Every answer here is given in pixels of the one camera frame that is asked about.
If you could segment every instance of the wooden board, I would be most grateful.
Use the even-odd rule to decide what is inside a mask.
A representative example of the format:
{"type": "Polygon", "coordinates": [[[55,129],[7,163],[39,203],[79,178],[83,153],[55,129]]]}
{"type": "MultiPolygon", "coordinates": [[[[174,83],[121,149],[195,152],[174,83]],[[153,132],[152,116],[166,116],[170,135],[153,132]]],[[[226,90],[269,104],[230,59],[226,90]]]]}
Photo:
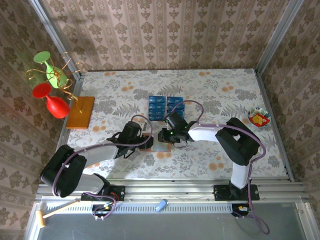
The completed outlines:
{"type": "Polygon", "coordinates": [[[67,129],[87,129],[91,118],[92,109],[94,107],[94,96],[78,96],[78,107],[74,102],[69,113],[68,121],[66,122],[67,129]]]}

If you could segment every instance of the patterned wallpaper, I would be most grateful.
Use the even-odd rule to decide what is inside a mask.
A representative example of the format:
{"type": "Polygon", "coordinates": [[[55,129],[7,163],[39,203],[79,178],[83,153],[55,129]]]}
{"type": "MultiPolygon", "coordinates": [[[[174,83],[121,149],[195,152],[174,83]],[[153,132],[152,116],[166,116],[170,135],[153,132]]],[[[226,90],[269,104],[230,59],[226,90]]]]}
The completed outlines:
{"type": "Polygon", "coordinates": [[[262,78],[320,226],[320,1],[305,0],[262,78]]]}
{"type": "Polygon", "coordinates": [[[254,68],[288,0],[43,0],[87,71],[254,68]]]}
{"type": "Polygon", "coordinates": [[[40,67],[33,56],[57,53],[53,46],[27,1],[0,1],[0,239],[23,238],[39,174],[60,135],[62,122],[51,116],[44,100],[32,97],[41,78],[24,78],[26,70],[40,67]]]}

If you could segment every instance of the purple cable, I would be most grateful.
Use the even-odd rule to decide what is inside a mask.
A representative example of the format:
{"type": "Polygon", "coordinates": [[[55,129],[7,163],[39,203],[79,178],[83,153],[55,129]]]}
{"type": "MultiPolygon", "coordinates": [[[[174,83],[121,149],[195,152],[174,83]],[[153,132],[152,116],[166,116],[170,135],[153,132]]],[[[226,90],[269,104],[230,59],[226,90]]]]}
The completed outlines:
{"type": "MultiPolygon", "coordinates": [[[[95,197],[95,198],[107,198],[107,199],[111,199],[113,201],[113,204],[112,204],[112,208],[111,208],[111,211],[109,211],[105,216],[104,218],[107,218],[110,214],[112,214],[115,209],[116,209],[116,205],[117,205],[117,201],[114,197],[112,196],[103,196],[103,195],[97,195],[97,194],[94,194],[94,193],[91,193],[91,192],[84,192],[84,194],[87,194],[89,196],[92,196],[92,197],[95,197]]],[[[94,213],[93,213],[93,216],[95,217],[96,216],[96,212],[99,211],[99,209],[96,209],[94,210],[94,213]]]]}
{"type": "Polygon", "coordinates": [[[56,186],[57,186],[57,182],[58,182],[58,179],[62,173],[62,171],[64,170],[65,166],[70,162],[70,160],[77,154],[80,154],[82,152],[85,152],[85,151],[88,151],[88,150],[91,150],[91,149],[95,149],[95,148],[100,148],[100,147],[106,147],[106,146],[123,146],[123,147],[138,147],[140,145],[143,145],[145,143],[147,143],[149,141],[149,139],[152,137],[152,131],[153,131],[153,128],[152,128],[152,124],[151,124],[151,121],[146,118],[145,116],[142,116],[140,114],[136,114],[134,115],[132,118],[131,118],[131,121],[135,118],[135,117],[141,117],[141,118],[144,118],[150,125],[150,135],[148,136],[148,138],[141,142],[141,143],[137,143],[137,144],[122,144],[122,143],[106,143],[106,144],[96,144],[96,145],[93,145],[93,146],[88,146],[86,148],[83,148],[79,151],[76,151],[74,153],[72,153],[67,159],[66,161],[62,164],[62,166],[60,167],[58,173],[56,174],[55,178],[54,178],[54,181],[53,181],[53,184],[52,184],[52,193],[54,196],[58,197],[58,193],[56,191],[56,186]]]}
{"type": "Polygon", "coordinates": [[[252,167],[253,167],[253,163],[256,162],[257,160],[259,159],[262,159],[266,153],[267,153],[267,150],[266,150],[266,147],[263,145],[263,143],[256,137],[254,136],[253,134],[251,134],[250,132],[246,131],[246,130],[243,130],[239,127],[236,127],[236,126],[230,126],[230,125],[226,125],[226,124],[201,124],[200,123],[200,118],[202,117],[202,115],[204,114],[204,106],[202,106],[202,104],[198,101],[195,101],[195,100],[184,100],[182,102],[179,102],[173,109],[171,112],[173,112],[179,105],[185,103],[185,102],[192,102],[192,103],[196,103],[198,104],[200,107],[201,107],[201,114],[200,116],[197,118],[196,120],[196,123],[200,126],[200,127],[205,127],[205,128],[229,128],[229,129],[234,129],[234,130],[237,130],[241,133],[244,133],[246,135],[248,135],[249,137],[251,137],[253,140],[255,140],[259,145],[260,147],[262,148],[263,150],[263,153],[260,155],[260,156],[257,156],[256,158],[254,158],[251,163],[250,163],[250,167],[249,167],[249,173],[248,173],[248,198],[249,198],[249,206],[251,208],[251,212],[252,212],[252,216],[248,216],[249,218],[253,218],[255,220],[255,223],[256,225],[258,226],[259,230],[265,234],[265,235],[269,235],[270,234],[270,229],[269,229],[269,226],[267,225],[267,223],[265,221],[263,221],[260,217],[256,216],[255,214],[255,211],[254,211],[254,206],[253,206],[253,203],[252,203],[252,199],[251,199],[251,173],[252,173],[252,167]],[[262,226],[261,226],[261,223],[259,221],[259,219],[263,222],[263,224],[266,226],[267,228],[267,231],[264,231],[262,229],[262,226]]]}

